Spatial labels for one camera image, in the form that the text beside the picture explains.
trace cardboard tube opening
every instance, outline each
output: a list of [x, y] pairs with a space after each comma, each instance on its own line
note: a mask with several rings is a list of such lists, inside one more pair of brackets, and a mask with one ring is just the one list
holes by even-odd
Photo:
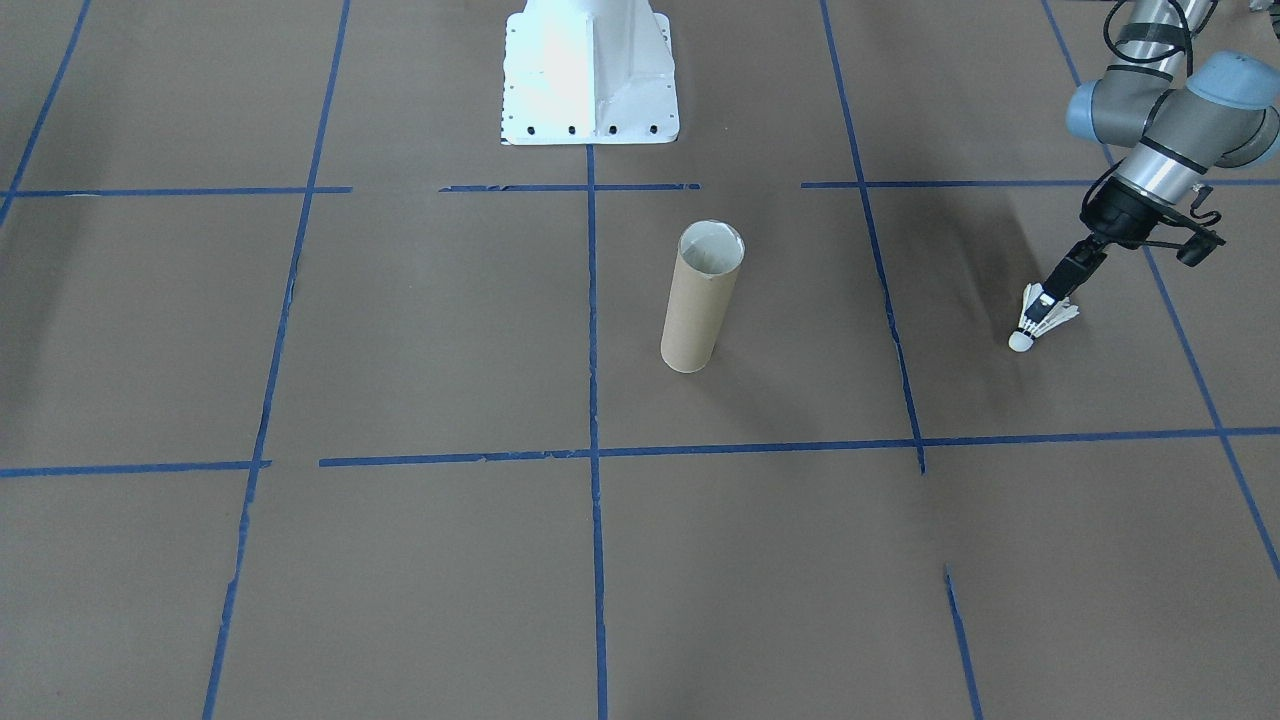
[[746, 255], [742, 237], [717, 220], [694, 223], [680, 236], [680, 256], [704, 275], [723, 275], [737, 269]]
[[710, 361], [745, 255], [742, 236], [719, 220], [699, 220], [680, 236], [662, 328], [662, 359], [672, 370], [696, 373]]

